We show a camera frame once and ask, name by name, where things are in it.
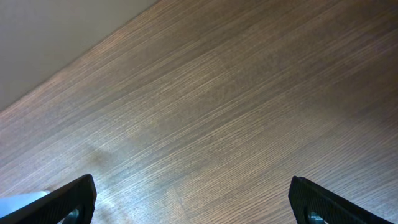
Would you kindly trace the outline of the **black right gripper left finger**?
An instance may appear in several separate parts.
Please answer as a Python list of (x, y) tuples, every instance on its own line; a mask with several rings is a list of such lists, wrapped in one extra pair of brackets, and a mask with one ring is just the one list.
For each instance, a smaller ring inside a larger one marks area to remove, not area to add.
[(52, 192), (37, 191), (1, 198), (1, 224), (90, 224), (96, 187), (85, 174)]

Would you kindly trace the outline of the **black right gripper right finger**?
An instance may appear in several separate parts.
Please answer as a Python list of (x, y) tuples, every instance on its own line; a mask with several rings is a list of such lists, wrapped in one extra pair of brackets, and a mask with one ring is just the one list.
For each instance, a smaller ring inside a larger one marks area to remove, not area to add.
[(304, 177), (292, 177), (288, 198), (298, 224), (392, 224)]

